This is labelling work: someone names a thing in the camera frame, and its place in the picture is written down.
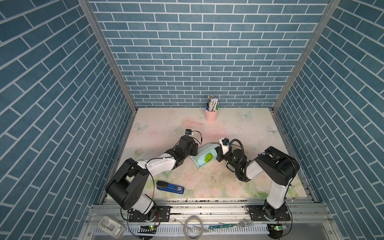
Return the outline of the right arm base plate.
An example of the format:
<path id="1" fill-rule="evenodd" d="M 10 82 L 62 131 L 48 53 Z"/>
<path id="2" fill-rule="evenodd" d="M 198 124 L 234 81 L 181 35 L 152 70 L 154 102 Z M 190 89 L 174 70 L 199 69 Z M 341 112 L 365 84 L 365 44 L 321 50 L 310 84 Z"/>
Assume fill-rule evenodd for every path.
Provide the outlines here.
<path id="1" fill-rule="evenodd" d="M 290 221 L 292 219 L 289 208 L 286 204 L 283 204 L 279 209 L 274 209 L 269 205 L 247 205 L 246 211 L 250 215 L 250 218 L 254 222 L 263 221 Z"/>

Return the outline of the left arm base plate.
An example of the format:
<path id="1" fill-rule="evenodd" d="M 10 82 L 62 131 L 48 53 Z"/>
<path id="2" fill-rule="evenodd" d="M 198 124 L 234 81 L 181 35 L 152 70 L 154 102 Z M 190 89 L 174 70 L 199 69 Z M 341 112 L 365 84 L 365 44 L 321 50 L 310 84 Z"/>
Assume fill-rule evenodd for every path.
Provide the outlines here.
<path id="1" fill-rule="evenodd" d="M 147 214 L 143 214 L 138 210 L 129 210 L 129 222 L 143 223 L 143 222 L 169 222 L 170 219 L 170 206 L 156 206 L 152 207 Z"/>

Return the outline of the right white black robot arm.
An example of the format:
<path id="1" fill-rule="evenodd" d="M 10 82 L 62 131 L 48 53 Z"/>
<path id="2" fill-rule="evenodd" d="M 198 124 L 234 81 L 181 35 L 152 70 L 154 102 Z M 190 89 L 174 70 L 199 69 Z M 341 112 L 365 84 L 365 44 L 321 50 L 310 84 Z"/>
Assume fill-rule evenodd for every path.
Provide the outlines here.
<path id="1" fill-rule="evenodd" d="M 264 216 L 270 221 L 280 217 L 286 204 L 286 195 L 300 165 L 296 159 L 270 146 L 252 161 L 242 149 L 232 151 L 228 146 L 216 147 L 218 162 L 226 161 L 227 168 L 241 182 L 249 182 L 265 173 L 271 179 L 271 188 L 263 206 Z"/>

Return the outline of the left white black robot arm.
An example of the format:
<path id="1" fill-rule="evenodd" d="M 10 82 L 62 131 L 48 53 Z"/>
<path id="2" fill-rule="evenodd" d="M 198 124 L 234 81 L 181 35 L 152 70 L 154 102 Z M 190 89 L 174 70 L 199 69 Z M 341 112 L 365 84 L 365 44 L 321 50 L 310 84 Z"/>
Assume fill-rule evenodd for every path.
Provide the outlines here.
<path id="1" fill-rule="evenodd" d="M 187 157 L 197 154 L 198 143 L 192 136 L 184 135 L 173 148 L 159 157 L 141 162 L 125 160 L 105 190 L 123 210 L 134 209 L 149 221 L 156 215 L 157 204 L 143 194 L 148 177 L 176 169 Z"/>

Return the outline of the light blue paper box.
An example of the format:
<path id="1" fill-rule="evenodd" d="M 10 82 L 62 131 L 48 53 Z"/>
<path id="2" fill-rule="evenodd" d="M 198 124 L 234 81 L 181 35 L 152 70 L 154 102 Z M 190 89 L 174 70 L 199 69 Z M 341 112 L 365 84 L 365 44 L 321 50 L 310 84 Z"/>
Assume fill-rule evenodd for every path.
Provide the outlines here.
<path id="1" fill-rule="evenodd" d="M 213 159 L 216 159 L 216 157 L 218 156 L 218 153 L 216 151 L 217 147 L 220 147 L 220 145 L 214 144 L 214 143 L 208 143 L 208 144 L 198 148 L 198 154 L 196 156 L 191 156 L 193 162 L 196 164 L 198 169 L 200 169 L 203 166 L 205 166 L 206 164 L 208 164 L 208 163 L 204 162 L 204 159 L 208 153 L 211 153 L 212 155 L 214 155 Z"/>

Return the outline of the green plastic block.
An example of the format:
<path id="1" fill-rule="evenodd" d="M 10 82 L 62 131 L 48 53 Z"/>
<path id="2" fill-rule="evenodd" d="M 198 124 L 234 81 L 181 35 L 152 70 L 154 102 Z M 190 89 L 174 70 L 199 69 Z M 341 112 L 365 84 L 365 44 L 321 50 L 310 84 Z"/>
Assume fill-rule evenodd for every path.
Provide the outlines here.
<path id="1" fill-rule="evenodd" d="M 213 159 L 213 157 L 214 155 L 212 155 L 211 153 L 208 153 L 204 159 L 204 162 L 209 163 Z"/>

